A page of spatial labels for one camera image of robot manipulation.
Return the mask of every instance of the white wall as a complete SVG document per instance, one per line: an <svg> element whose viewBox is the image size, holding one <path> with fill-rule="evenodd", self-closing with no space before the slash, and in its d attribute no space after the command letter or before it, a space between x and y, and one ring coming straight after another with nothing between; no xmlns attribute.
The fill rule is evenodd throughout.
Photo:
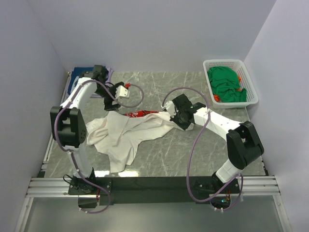
<svg viewBox="0 0 309 232"><path fill-rule="evenodd" d="M42 164L65 71L28 3L0 7L0 231L13 231Z"/></svg>
<svg viewBox="0 0 309 232"><path fill-rule="evenodd" d="M65 68L202 71L244 60L275 0L28 0Z"/></svg>
<svg viewBox="0 0 309 232"><path fill-rule="evenodd" d="M277 0L245 59L260 102L249 109L295 232L309 231L309 2Z"/></svg>

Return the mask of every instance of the green cloth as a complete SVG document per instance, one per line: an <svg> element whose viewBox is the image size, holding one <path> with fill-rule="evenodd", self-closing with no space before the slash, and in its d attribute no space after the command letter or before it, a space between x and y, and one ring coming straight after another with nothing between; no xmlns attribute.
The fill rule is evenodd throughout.
<svg viewBox="0 0 309 232"><path fill-rule="evenodd" d="M217 66L207 71L213 94L218 95L222 102L246 102L247 90L240 89L236 72L229 67Z"/></svg>

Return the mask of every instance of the white plastic basket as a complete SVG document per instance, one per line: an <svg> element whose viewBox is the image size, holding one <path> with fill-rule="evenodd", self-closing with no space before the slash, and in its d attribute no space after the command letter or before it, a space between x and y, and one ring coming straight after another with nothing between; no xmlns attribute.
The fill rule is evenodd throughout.
<svg viewBox="0 0 309 232"><path fill-rule="evenodd" d="M241 77L240 87L245 88L247 90L247 101L246 102L216 102L212 89L211 84L209 82L209 78L207 75L207 71L214 66L226 66L234 70L238 76ZM253 83L249 76L249 73L246 69L245 64L238 59L210 59L203 62L203 67L206 75L206 80L208 84L209 91L211 93L211 99L213 103L213 107L215 109L226 109L226 108L240 108L246 107L250 104L256 104L259 101L259 98L256 94L256 91L253 87Z"/></svg>

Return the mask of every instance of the gray marble floor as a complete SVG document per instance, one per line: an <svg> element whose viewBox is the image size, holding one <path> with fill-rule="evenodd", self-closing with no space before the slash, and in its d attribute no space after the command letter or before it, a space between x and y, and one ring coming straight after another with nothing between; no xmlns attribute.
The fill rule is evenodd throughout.
<svg viewBox="0 0 309 232"><path fill-rule="evenodd" d="M210 99L205 74L203 72L114 72L112 82L134 83L140 85L145 98L142 104L136 108L121 107L119 113L129 113L138 110L161 110L161 102L166 93L176 87L193 87L200 90ZM140 93L134 87L130 88L130 99L122 100L123 103L137 102ZM203 102L203 99L190 90L177 90L168 100L185 93L195 102ZM213 109L215 112L236 121L249 120L247 110L240 109ZM102 99L91 99L82 114L85 122L95 118L105 117ZM152 141L144 141L139 145L136 158L132 165L111 176L185 176L186 167L192 143L197 136L200 126L194 126L193 130L171 130L163 138ZM98 153L94 146L87 146L88 160L96 171L96 176L109 174L110 164L108 156ZM191 163L190 175L212 175L227 159L226 142L219 135L204 130L200 137ZM251 163L244 171L244 175L265 175L262 159ZM62 177L64 174L72 174L72 167L66 153L62 152L56 143L50 149L48 166L45 177Z"/></svg>

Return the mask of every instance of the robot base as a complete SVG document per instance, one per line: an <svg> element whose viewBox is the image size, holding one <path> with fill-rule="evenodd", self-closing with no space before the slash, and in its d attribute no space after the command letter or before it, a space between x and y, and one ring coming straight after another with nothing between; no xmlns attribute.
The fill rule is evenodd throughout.
<svg viewBox="0 0 309 232"><path fill-rule="evenodd" d="M188 194L186 177L96 177L94 183L110 191L112 203L179 203L193 202ZM192 193L199 199L205 199L214 194L221 186L217 186L213 176L190 177ZM71 182L69 195L79 195L79 206L91 208L97 205L96 198L83 198L86 195L96 195L98 190L92 189L88 194L77 189ZM238 180L232 181L221 193L226 190L231 194L239 193ZM107 205L108 196L103 191L99 193L99 205Z"/></svg>

